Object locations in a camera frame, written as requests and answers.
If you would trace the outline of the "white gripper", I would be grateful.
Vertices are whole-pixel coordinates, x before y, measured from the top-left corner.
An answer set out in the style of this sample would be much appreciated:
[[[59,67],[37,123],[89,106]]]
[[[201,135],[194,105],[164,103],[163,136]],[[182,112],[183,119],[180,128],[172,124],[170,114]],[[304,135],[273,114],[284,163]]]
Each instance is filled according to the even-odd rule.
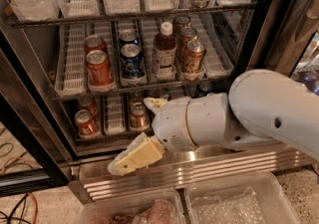
[[[156,116],[152,122],[155,136],[139,134],[108,165],[112,175],[124,176],[162,159],[165,149],[169,151],[193,151],[187,127],[187,106],[190,97],[167,101],[166,99],[144,98],[144,104]]]

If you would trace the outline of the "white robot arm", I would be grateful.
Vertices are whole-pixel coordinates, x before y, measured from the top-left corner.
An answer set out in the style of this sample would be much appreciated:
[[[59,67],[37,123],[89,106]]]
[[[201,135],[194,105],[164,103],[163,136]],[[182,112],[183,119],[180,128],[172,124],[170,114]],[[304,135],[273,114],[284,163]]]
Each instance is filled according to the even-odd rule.
[[[237,77],[227,93],[166,102],[146,98],[154,135],[138,135],[108,165],[126,175],[162,159],[167,151],[216,144],[235,150],[276,150],[282,144],[319,159],[319,97],[269,70]]]

